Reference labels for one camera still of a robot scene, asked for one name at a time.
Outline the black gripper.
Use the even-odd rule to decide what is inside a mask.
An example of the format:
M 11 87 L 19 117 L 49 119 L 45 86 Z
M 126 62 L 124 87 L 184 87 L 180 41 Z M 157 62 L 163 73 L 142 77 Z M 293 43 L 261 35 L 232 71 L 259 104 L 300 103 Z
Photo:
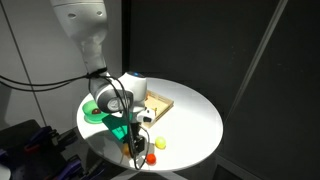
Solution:
M 139 123 L 130 123 L 128 126 L 128 143 L 131 154 L 139 154 L 145 148 L 145 138 L 139 134 Z

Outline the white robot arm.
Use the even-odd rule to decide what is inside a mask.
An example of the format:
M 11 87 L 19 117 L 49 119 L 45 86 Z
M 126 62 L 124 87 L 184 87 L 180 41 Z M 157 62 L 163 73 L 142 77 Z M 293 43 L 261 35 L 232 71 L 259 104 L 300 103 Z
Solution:
M 126 72 L 115 78 L 108 72 L 103 55 L 103 41 L 108 32 L 104 0 L 50 0 L 56 17 L 67 36 L 81 52 L 87 74 L 88 89 L 98 109 L 107 117 L 122 120 L 127 126 L 123 141 L 132 156 L 145 149 L 145 138 L 139 125 L 152 121 L 154 111 L 145 105 L 146 78 Z

